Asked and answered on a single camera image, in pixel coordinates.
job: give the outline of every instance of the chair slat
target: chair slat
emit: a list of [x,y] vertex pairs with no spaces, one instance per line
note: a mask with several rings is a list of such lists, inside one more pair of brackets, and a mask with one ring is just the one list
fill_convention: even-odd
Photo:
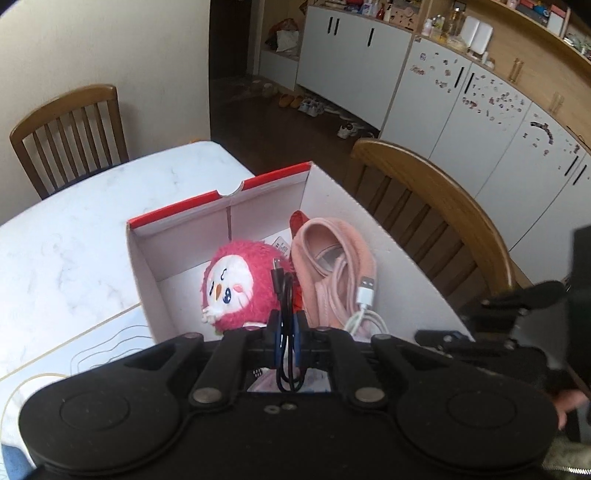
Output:
[[402,236],[400,237],[400,240],[398,241],[398,244],[402,248],[404,248],[408,245],[408,242],[410,242],[410,239],[413,237],[413,235],[416,233],[418,228],[421,226],[421,223],[423,222],[423,220],[425,219],[425,217],[427,216],[429,211],[431,211],[431,207],[429,205],[424,205],[423,208],[421,208],[419,210],[419,212],[415,215],[415,217],[412,219],[409,226],[402,233]]
[[49,162],[47,161],[47,157],[45,156],[45,152],[43,150],[41,142],[39,141],[39,136],[37,135],[37,132],[33,132],[33,140],[35,141],[35,146],[37,147],[37,153],[39,153],[39,158],[41,158],[43,169],[45,169],[45,173],[47,173],[47,177],[49,178],[51,185],[53,185],[53,188],[56,189],[56,178],[53,176],[53,172],[51,170],[51,167],[49,166]]
[[115,137],[115,145],[119,154],[119,162],[125,163],[129,161],[127,153],[127,145],[125,144],[125,136],[123,134],[123,125],[121,125],[121,113],[119,111],[119,102],[117,100],[109,100],[107,102],[109,110],[109,118],[111,119],[111,128],[113,129],[113,137]]
[[433,245],[437,243],[437,240],[441,238],[444,234],[445,230],[447,230],[448,224],[446,222],[441,222],[437,228],[433,231],[431,235],[423,242],[423,244],[418,248],[417,252],[413,255],[413,260],[415,263],[420,263],[423,258],[429,253],[429,251],[433,248]]
[[64,130],[64,124],[61,123],[61,118],[56,119],[57,122],[57,130],[60,133],[61,144],[64,147],[64,151],[66,152],[66,157],[68,159],[68,163],[70,164],[70,168],[72,169],[72,173],[74,174],[74,178],[79,175],[78,167],[76,167],[76,163],[74,162],[74,157],[72,156],[72,150],[70,150],[70,144],[68,143],[68,139],[66,137],[66,132]]
[[427,272],[427,278],[433,280],[437,277],[441,271],[447,266],[447,264],[453,260],[458,252],[462,249],[464,244],[461,240],[458,240]]
[[49,125],[45,124],[43,127],[45,128],[45,135],[47,136],[47,142],[49,143],[53,160],[55,160],[57,169],[60,172],[61,180],[64,183],[67,183],[68,177],[66,175],[66,171],[64,170],[64,165],[61,163],[60,154],[57,152],[56,143],[53,141],[53,135],[51,134],[51,130],[49,130]]
[[82,107],[80,110],[82,111],[82,121],[84,122],[84,130],[86,132],[86,139],[88,140],[88,145],[90,147],[92,159],[95,161],[96,168],[100,168],[99,154],[96,151],[95,139],[92,136],[92,130],[90,129],[90,122],[88,121],[88,114],[86,113],[86,108]]
[[384,199],[384,195],[386,195],[386,190],[388,190],[391,181],[392,179],[386,176],[379,184],[378,190],[375,193],[374,198],[372,198],[371,202],[369,202],[368,212],[370,214],[375,215],[375,212],[378,209],[379,204]]
[[78,126],[76,125],[76,119],[74,118],[74,112],[70,112],[69,117],[70,117],[70,126],[72,128],[72,133],[74,134],[74,140],[76,142],[76,148],[78,149],[78,155],[80,155],[80,160],[82,161],[82,165],[84,165],[85,172],[90,173],[90,167],[88,166],[86,154],[84,153],[84,147],[82,146],[82,139],[80,138],[80,132],[78,131]]
[[476,270],[476,267],[477,267],[476,262],[474,262],[474,260],[472,260],[468,265],[466,265],[464,268],[462,268],[462,270],[460,270],[460,272],[455,277],[453,277],[447,283],[447,285],[445,285],[441,289],[441,295],[443,295],[444,297],[448,297],[449,295],[454,293],[456,291],[456,289],[462,283],[464,283],[470,275],[472,275],[474,270]]
[[96,126],[99,129],[99,137],[100,143],[103,145],[103,152],[105,152],[105,157],[107,159],[107,163],[109,167],[113,166],[113,159],[111,158],[111,152],[109,151],[109,144],[107,143],[107,136],[105,134],[105,127],[103,126],[103,120],[100,117],[100,110],[99,104],[95,103],[95,117],[96,117]]
[[398,220],[398,217],[400,216],[400,213],[404,210],[404,207],[406,207],[406,204],[408,202],[408,199],[410,198],[411,193],[412,192],[410,190],[405,189],[404,192],[402,193],[402,196],[394,204],[394,207],[392,207],[392,210],[390,210],[390,213],[388,214],[388,216],[384,220],[384,229],[385,230],[389,231],[394,226],[394,224],[396,223],[396,220]]
[[352,197],[355,197],[361,186],[363,175],[365,174],[365,165],[354,159],[349,160],[349,168],[345,175],[343,187]]

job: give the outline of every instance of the white wall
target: white wall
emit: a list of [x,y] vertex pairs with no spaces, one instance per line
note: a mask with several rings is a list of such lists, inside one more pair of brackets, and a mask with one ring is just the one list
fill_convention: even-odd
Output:
[[209,138],[209,0],[20,0],[0,17],[0,224],[39,201],[8,135],[70,89],[112,83],[131,158]]

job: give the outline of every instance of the pink fabric item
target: pink fabric item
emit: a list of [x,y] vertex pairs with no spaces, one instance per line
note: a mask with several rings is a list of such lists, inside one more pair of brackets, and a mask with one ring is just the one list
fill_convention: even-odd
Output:
[[220,247],[213,256],[211,262],[203,274],[203,285],[201,292],[203,296],[203,307],[207,303],[207,277],[213,266],[222,257],[227,255],[238,255],[242,257],[251,272],[254,281],[252,287],[252,298],[248,304],[240,311],[228,313],[222,316],[216,323],[216,329],[225,331],[234,328],[240,328],[245,322],[267,323],[271,310],[279,307],[279,302],[273,290],[271,279],[271,269],[273,268],[273,259],[279,258],[281,266],[287,272],[292,272],[293,268],[283,254],[275,247],[263,242],[252,242],[249,240],[234,240],[223,247]]
[[[334,250],[338,248],[343,251],[334,260]],[[306,222],[291,243],[291,260],[312,328],[343,328],[358,309],[355,300],[361,278],[377,281],[375,258],[365,240],[354,227],[338,218],[313,218]]]

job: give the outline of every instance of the pink cloth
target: pink cloth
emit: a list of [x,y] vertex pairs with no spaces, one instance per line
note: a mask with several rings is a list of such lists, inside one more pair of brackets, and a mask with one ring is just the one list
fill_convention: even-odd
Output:
[[291,243],[291,260],[312,328],[343,328],[358,309],[361,278],[376,280],[375,258],[365,240],[338,218],[306,222]]

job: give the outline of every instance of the chair backrest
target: chair backrest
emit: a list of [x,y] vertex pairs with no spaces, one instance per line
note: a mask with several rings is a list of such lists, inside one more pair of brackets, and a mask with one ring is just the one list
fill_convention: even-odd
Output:
[[[42,199],[48,197],[50,193],[41,175],[46,178],[46,182],[51,183],[52,193],[54,193],[74,183],[76,179],[113,166],[113,157],[99,108],[101,102],[106,102],[119,163],[127,162],[129,157],[121,125],[117,88],[113,85],[89,85],[60,95],[31,112],[12,130],[10,134],[12,147]],[[94,121],[89,119],[86,107],[91,107],[91,119],[94,117]],[[80,135],[79,125],[84,129],[85,138]],[[92,127],[95,127],[94,130],[98,132],[100,138],[103,151],[100,157],[104,159],[103,165],[100,162]],[[43,130],[43,134],[38,133],[40,129]],[[60,139],[61,146],[58,146],[57,137]],[[72,153],[74,148],[73,144],[70,144],[71,139],[78,152],[77,158]],[[31,159],[25,142],[28,142],[31,148],[34,142],[39,160],[37,166]],[[43,144],[49,146],[53,165],[47,158]],[[60,151],[65,154],[67,164],[60,155]],[[87,161],[89,151],[94,165]]]
[[[477,269],[485,283],[480,295],[495,295],[515,287],[511,259],[495,225],[453,179],[428,160],[399,146],[372,139],[358,140],[344,182],[352,196],[359,199],[366,177],[372,176],[370,170],[374,172],[374,183],[365,189],[368,194],[364,206],[445,298],[449,299],[463,283],[472,279]],[[415,196],[422,206],[415,201],[414,211],[405,216],[404,211]],[[460,257],[463,262],[459,263],[463,265],[455,265],[446,274],[454,259]]]

